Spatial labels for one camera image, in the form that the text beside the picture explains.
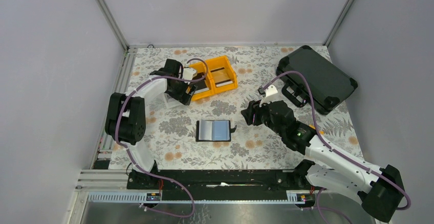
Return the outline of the white plastic bin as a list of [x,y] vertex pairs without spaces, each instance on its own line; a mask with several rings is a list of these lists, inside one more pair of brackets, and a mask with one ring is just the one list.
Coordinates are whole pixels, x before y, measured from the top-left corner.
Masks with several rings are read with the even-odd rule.
[[172,109],[178,106],[183,105],[180,101],[174,99],[169,94],[164,93],[163,94],[163,101],[165,103],[166,108]]

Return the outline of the black leather card holder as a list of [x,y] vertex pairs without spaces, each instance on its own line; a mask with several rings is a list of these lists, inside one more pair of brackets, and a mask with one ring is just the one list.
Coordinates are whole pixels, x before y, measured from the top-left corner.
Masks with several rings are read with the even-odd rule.
[[196,142],[231,142],[237,126],[230,120],[198,120],[196,124]]

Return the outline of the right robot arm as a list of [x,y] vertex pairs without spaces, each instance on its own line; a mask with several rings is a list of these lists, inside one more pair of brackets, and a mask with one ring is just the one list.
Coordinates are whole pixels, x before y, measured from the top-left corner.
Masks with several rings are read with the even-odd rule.
[[340,150],[314,128],[296,120],[284,101],[251,101],[241,114],[247,125],[268,127],[286,147],[306,156],[293,176],[298,188],[312,185],[339,193],[381,222],[389,222],[395,211],[410,207],[397,168],[382,168]]

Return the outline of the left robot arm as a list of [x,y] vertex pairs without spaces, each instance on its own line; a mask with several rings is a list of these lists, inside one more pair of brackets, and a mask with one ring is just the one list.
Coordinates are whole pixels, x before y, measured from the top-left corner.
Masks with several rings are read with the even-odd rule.
[[149,77],[129,95],[112,93],[105,120],[105,133],[125,148],[132,169],[140,172],[139,182],[147,189],[154,188],[159,176],[152,171],[155,160],[147,145],[142,142],[146,132],[146,104],[159,95],[167,94],[183,105],[191,103],[197,82],[205,80],[208,68],[202,75],[179,61],[167,59],[164,67],[150,73]]

